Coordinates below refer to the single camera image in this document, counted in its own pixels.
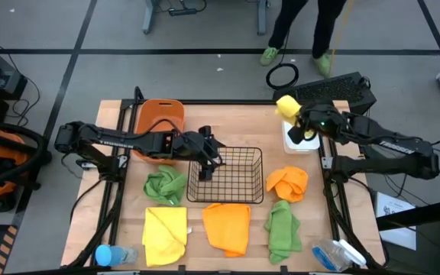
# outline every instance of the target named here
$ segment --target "person's leg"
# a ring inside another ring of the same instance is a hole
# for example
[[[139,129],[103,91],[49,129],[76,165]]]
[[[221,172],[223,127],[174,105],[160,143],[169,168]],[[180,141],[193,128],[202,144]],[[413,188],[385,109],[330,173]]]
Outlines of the person's leg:
[[[334,32],[335,20],[341,14],[346,0],[319,0],[319,16],[313,36],[312,56],[319,72],[329,78],[330,58],[325,53]]]
[[[283,46],[284,39],[290,30],[291,24],[307,1],[308,0],[283,0],[280,14],[274,24],[273,35],[271,39],[269,39],[269,47],[275,47],[279,50]]]
[[[269,39],[268,48],[260,58],[260,64],[262,66],[271,64],[276,58],[278,51],[283,46],[291,24],[307,1],[308,0],[283,0],[281,3],[280,14],[274,24],[273,35],[271,36],[271,39]]]

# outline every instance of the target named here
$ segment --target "wire basket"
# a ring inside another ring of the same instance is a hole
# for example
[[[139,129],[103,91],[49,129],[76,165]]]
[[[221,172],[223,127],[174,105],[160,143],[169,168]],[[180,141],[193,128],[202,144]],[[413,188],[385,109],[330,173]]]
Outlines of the wire basket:
[[[256,147],[221,147],[218,153],[225,165],[215,169],[211,180],[200,180],[201,165],[189,163],[190,202],[261,203],[263,190],[263,154]]]

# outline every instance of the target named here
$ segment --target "black pants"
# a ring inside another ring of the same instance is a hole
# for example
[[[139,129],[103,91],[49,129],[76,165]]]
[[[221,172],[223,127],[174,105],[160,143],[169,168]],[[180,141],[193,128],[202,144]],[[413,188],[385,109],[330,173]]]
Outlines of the black pants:
[[[283,46],[288,30],[299,11],[308,0],[283,0],[281,12],[274,25],[273,36],[269,40],[269,47],[280,49]],[[312,55],[320,58],[327,50],[334,31],[335,19],[341,14],[346,0],[318,0],[319,17],[313,36]]]

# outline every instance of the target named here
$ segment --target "yellow-green sneaker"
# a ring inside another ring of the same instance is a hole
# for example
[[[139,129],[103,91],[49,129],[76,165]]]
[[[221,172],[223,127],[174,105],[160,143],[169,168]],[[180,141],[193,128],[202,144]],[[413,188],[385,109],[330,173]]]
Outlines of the yellow-green sneaker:
[[[278,50],[277,48],[268,47],[264,51],[263,56],[260,57],[260,64],[262,66],[268,66],[269,64],[271,64],[273,62],[273,60],[276,58],[276,56],[278,55],[279,51],[280,50]]]
[[[320,58],[313,59],[319,73],[326,79],[330,78],[330,56],[324,53]]]

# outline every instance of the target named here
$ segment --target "black robotic arm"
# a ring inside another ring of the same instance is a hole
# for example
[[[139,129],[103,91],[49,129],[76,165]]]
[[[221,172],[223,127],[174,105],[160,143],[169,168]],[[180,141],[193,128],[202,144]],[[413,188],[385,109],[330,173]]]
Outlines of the black robotic arm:
[[[210,126],[201,127],[198,132],[172,130],[132,134],[75,121],[60,126],[54,146],[60,153],[80,155],[94,164],[100,176],[107,180],[119,180],[116,177],[119,176],[120,159],[104,155],[93,144],[128,148],[153,159],[197,161],[202,166],[201,180],[210,180],[215,168],[223,165],[218,148],[224,145],[214,138]]]
[[[306,131],[313,131],[306,137]],[[340,144],[354,142],[359,145],[376,144],[404,154],[398,158],[355,160],[346,156],[324,159],[324,168],[330,168],[335,180],[347,182],[356,173],[405,173],[430,180],[439,175],[438,156],[432,145],[419,137],[407,137],[382,128],[376,121],[349,112],[340,113],[332,101],[305,104],[296,116],[296,123],[288,132],[291,140],[299,144],[312,140],[319,133]]]

